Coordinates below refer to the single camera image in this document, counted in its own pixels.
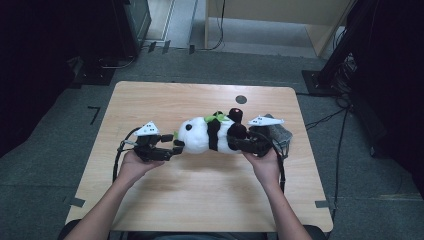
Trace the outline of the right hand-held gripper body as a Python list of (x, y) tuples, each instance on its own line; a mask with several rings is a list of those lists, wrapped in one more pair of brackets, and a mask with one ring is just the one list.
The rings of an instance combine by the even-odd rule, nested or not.
[(262, 157), (266, 155), (271, 148), (273, 148), (278, 154), (280, 154), (271, 142), (271, 140), (265, 136), (265, 129), (258, 125), (258, 116), (249, 120), (248, 125), (250, 136), (257, 137), (259, 139), (259, 142), (255, 144), (259, 150), (259, 153), (256, 154), (257, 156)]

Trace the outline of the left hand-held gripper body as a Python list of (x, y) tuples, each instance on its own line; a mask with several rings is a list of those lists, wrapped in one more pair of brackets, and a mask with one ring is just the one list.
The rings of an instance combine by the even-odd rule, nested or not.
[(156, 147), (161, 140), (159, 129), (149, 121), (134, 132), (137, 137), (134, 151), (143, 161), (163, 161), (163, 152)]

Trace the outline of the grey fuzzy towel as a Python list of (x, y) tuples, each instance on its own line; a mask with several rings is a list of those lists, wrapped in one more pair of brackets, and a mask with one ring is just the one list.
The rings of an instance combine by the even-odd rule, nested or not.
[(271, 140), (283, 158), (288, 156), (293, 134), (283, 127), (283, 119), (275, 119), (270, 114), (258, 116), (258, 125), (265, 129), (265, 136)]

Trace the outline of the panda plush toy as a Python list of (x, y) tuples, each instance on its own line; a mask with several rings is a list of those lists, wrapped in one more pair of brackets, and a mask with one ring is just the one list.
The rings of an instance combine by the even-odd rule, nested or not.
[(207, 150), (239, 154), (240, 150), (232, 140), (248, 138), (242, 118), (243, 111), (232, 108), (228, 114), (217, 111), (209, 116), (186, 120), (175, 134), (174, 144), (190, 154), (201, 154)]

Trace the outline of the person's left hand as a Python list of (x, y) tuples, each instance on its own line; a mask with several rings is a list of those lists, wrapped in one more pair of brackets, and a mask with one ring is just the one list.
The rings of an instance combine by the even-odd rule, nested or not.
[(134, 151), (129, 151), (124, 155), (116, 182), (130, 188), (148, 171), (163, 164), (163, 161), (143, 162)]

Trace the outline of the person's right hand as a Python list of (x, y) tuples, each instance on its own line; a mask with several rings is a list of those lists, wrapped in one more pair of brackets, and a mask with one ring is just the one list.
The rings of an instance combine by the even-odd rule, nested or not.
[(254, 174), (263, 187), (279, 187), (280, 169), (277, 153), (274, 150), (270, 150), (263, 157), (247, 152), (243, 155), (252, 165)]

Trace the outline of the black stand base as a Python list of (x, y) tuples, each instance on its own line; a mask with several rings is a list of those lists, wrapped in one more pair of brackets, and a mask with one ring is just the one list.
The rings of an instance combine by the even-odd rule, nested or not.
[(112, 68), (87, 64), (81, 58), (71, 60), (70, 67), (75, 73), (69, 85), (72, 89), (79, 89), (83, 85), (109, 86), (115, 73)]

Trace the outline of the black metal stand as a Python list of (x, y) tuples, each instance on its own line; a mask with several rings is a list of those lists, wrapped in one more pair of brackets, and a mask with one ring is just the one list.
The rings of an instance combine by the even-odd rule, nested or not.
[(338, 71), (345, 63), (354, 43), (360, 38), (360, 31), (364, 31), (371, 12), (380, 0), (357, 0), (347, 15), (347, 29), (341, 37), (334, 52), (320, 71), (303, 70), (302, 76), (309, 95), (312, 96), (339, 96), (344, 93), (339, 87)]

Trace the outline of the light wooden desk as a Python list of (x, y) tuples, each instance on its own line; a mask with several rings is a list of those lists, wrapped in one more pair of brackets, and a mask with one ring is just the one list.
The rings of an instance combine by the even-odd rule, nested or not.
[(324, 54), (338, 28), (357, 0), (206, 0), (205, 40), (209, 18), (225, 18), (305, 24), (315, 54)]

